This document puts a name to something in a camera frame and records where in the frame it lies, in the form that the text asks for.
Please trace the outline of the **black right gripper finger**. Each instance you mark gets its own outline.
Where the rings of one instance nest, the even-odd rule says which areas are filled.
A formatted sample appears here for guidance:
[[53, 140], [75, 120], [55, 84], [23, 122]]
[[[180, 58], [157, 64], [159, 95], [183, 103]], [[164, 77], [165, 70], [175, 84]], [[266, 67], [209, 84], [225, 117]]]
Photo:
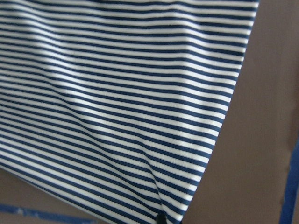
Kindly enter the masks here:
[[156, 224], [165, 224], [165, 214], [158, 214], [156, 216]]

